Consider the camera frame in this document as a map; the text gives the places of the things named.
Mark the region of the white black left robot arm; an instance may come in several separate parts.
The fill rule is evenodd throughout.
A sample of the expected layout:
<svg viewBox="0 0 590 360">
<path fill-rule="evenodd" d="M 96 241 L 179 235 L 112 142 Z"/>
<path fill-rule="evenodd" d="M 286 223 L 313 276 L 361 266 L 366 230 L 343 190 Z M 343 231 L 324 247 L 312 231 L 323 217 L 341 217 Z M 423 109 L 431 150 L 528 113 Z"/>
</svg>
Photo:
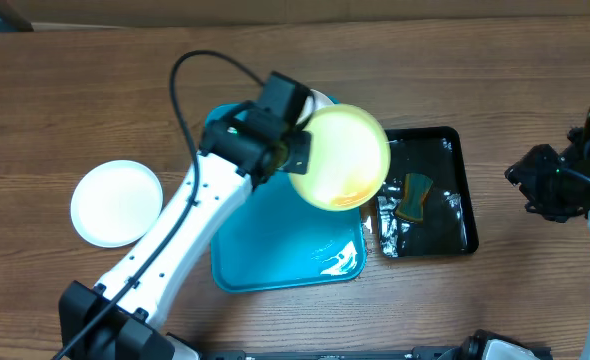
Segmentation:
<svg viewBox="0 0 590 360">
<path fill-rule="evenodd" d="M 88 288 L 73 282 L 59 300 L 62 349 L 70 359 L 198 359 L 163 335 L 180 286 L 225 220 L 275 172 L 307 170 L 311 136 L 299 122 L 305 85 L 278 72 L 255 101 L 206 124 L 182 185 L 151 229 Z"/>
</svg>

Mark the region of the green yellow sponge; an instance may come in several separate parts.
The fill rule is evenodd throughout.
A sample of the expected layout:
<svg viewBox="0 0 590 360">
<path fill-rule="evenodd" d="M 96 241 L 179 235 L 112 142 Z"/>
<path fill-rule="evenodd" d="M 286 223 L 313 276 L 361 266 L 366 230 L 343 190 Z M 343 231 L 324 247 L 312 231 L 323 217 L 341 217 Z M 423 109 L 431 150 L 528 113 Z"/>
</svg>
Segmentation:
<svg viewBox="0 0 590 360">
<path fill-rule="evenodd" d="M 411 223 L 423 223 L 424 206 L 432 185 L 433 180 L 424 174 L 407 173 L 403 196 L 394 211 L 395 216 Z"/>
</svg>

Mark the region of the yellow green plate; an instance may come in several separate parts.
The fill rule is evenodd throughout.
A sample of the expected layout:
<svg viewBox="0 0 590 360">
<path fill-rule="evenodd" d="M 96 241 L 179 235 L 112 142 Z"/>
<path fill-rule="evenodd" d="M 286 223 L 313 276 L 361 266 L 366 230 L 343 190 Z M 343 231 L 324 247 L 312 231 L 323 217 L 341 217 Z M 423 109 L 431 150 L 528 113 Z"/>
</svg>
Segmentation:
<svg viewBox="0 0 590 360">
<path fill-rule="evenodd" d="M 379 191 L 391 150 L 370 113 L 348 104 L 327 106 L 313 113 L 304 130 L 312 135 L 308 169 L 289 176 L 301 198 L 322 210 L 345 211 Z"/>
</svg>

